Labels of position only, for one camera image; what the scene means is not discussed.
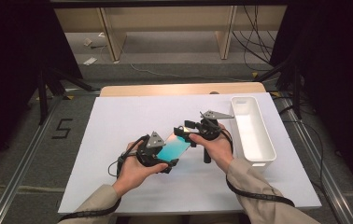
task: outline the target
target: white plastic bin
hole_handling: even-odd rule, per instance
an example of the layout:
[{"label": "white plastic bin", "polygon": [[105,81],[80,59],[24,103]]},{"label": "white plastic bin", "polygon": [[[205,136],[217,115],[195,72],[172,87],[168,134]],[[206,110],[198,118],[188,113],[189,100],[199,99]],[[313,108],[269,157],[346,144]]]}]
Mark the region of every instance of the white plastic bin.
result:
[{"label": "white plastic bin", "polygon": [[246,158],[261,173],[275,160],[276,154],[254,97],[232,98],[231,119],[235,155]]}]

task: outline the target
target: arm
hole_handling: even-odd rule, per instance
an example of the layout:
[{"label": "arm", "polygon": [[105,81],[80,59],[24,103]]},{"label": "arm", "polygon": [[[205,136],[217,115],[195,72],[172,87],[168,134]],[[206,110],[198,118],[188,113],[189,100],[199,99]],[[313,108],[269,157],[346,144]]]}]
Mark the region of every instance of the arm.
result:
[{"label": "arm", "polygon": [[[227,175],[227,179],[235,188],[251,193],[282,196],[281,192],[271,187],[246,160],[233,157],[230,143],[222,134],[212,141],[207,141],[196,134],[191,134],[190,139],[207,149],[209,156]],[[317,223],[313,218],[285,203],[236,196],[251,223]]]},{"label": "arm", "polygon": [[[135,149],[137,149],[141,143],[142,141],[135,146]],[[128,157],[121,167],[119,178],[115,181],[115,183],[112,186],[101,186],[75,212],[99,211],[111,208],[113,206],[117,208],[117,202],[121,196],[131,189],[139,187],[148,176],[159,173],[163,169],[167,168],[167,166],[167,164],[161,163],[152,167],[145,167],[137,160],[135,156]],[[101,217],[70,218],[59,223],[106,224],[108,223],[111,215],[112,214]]]}]

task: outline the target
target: smartphone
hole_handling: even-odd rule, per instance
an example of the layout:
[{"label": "smartphone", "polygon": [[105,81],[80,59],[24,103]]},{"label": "smartphone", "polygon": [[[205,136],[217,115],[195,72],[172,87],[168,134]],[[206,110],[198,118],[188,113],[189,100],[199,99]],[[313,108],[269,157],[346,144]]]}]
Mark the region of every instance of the smartphone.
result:
[{"label": "smartphone", "polygon": [[167,140],[165,140],[165,146],[162,147],[162,150],[157,154],[157,158],[163,161],[172,161],[179,159],[179,157],[188,149],[191,145],[190,142],[185,142],[185,139],[180,136],[176,136],[172,133]]}]

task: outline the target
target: white tabletop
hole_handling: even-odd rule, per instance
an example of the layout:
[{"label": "white tabletop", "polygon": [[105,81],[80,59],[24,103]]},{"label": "white tabletop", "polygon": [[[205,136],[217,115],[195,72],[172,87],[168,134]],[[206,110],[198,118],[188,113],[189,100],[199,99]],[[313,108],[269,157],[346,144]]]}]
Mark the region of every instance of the white tabletop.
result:
[{"label": "white tabletop", "polygon": [[[229,114],[234,96],[254,96],[273,142],[276,160],[263,173],[285,197],[301,209],[321,206],[268,93],[220,95],[99,97],[84,134],[65,189],[59,213],[71,213],[103,184],[116,178],[107,173],[128,143],[156,131],[163,139],[185,119],[200,121],[200,112]],[[228,130],[230,122],[220,120]],[[110,169],[116,173],[116,164]],[[241,211],[228,189],[225,174],[214,162],[203,163],[203,148],[189,148],[170,174],[156,174],[123,196],[119,216],[200,214]]]}]

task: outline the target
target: metal frame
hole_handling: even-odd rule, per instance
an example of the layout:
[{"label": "metal frame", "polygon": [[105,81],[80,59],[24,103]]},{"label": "metal frame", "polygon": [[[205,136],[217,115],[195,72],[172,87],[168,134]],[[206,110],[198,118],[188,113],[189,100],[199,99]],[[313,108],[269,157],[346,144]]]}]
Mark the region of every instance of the metal frame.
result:
[{"label": "metal frame", "polygon": [[[292,106],[291,100],[284,100],[283,104],[285,106]],[[297,116],[289,111],[289,117],[293,121],[299,121]],[[325,189],[325,192],[329,196],[331,200],[331,206],[334,209],[337,218],[342,223],[353,223],[353,211],[342,191],[339,189],[336,181],[333,179],[331,171],[328,169],[326,163],[322,161],[322,171],[321,168],[321,152],[316,147],[308,133],[307,129],[303,125],[299,125],[298,123],[293,123],[296,132],[300,135],[302,142],[304,143],[304,147],[307,150],[307,153],[313,162],[318,174],[322,172],[322,183]]]},{"label": "metal frame", "polygon": [[28,171],[29,166],[31,165],[32,160],[35,157],[37,149],[40,147],[40,144],[43,140],[43,136],[48,129],[49,123],[51,122],[52,115],[54,114],[55,109],[62,101],[62,96],[55,96],[52,99],[52,104],[49,108],[49,115],[44,120],[43,124],[39,125],[36,130],[35,136],[32,139],[29,147],[25,151],[19,166],[17,167],[14,175],[11,177],[11,180],[8,182],[5,191],[3,192],[0,198],[0,223],[2,223],[8,208],[11,206],[14,197],[16,196],[19,185],[25,177],[26,172]]}]

